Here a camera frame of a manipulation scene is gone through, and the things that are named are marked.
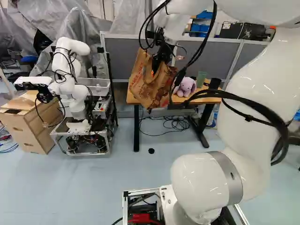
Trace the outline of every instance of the plush toy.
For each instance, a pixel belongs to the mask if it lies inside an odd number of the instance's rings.
[[[174,89],[173,94],[177,94],[178,97],[188,97],[191,93],[197,89],[196,81],[190,77],[184,77],[179,87]]]

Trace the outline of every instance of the black table frame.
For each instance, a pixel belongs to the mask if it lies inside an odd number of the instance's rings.
[[[202,117],[198,120],[198,123],[191,117],[188,117],[189,123],[192,125],[192,128],[196,132],[199,141],[202,143],[204,148],[209,148],[208,141],[206,140],[203,131],[206,128],[206,124],[210,118],[212,110],[215,104],[206,104],[203,111]],[[135,109],[135,127],[134,127],[134,143],[133,150],[134,152],[140,151],[140,117],[139,117],[139,105],[134,105]]]

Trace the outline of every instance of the cardboard box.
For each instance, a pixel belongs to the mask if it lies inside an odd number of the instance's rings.
[[[30,102],[35,100],[36,94],[37,91],[29,91],[3,105],[0,109],[0,121],[23,151],[45,155],[54,146],[50,133],[55,127],[43,127],[35,106],[32,106]],[[58,107],[56,99],[48,104],[37,101],[38,113],[49,125],[61,121],[62,113]]]

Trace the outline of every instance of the paper bag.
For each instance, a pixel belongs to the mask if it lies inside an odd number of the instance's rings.
[[[169,90],[176,68],[161,62],[157,72],[152,71],[153,57],[139,49],[129,79],[129,90],[146,109],[165,107],[169,103]]]

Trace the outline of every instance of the plastic cover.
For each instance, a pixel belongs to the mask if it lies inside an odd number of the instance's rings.
[[[138,34],[148,15],[147,7],[150,0],[122,0],[118,14],[112,23],[112,34]],[[156,9],[159,0],[151,0],[152,9]]]
[[[45,4],[45,1],[40,3],[39,0],[20,0],[18,8],[34,26],[54,41],[51,46],[55,46],[55,40],[60,37],[68,37],[88,44],[91,48],[89,59],[77,57],[82,64],[81,76],[87,76],[85,70],[91,67],[89,62],[92,62],[92,65],[97,67],[97,77],[105,78],[107,77],[104,69],[106,62],[103,55],[97,53],[97,47],[101,46],[99,32],[108,31],[112,22],[92,16],[83,1],[71,2],[72,4],[68,1],[48,0]],[[36,76],[46,69],[51,58],[49,52],[51,52],[50,46],[42,51],[30,76]]]
[[[0,50],[22,50],[22,55],[37,55],[33,40],[37,29],[33,27],[18,11],[10,4],[8,8],[0,8]]]

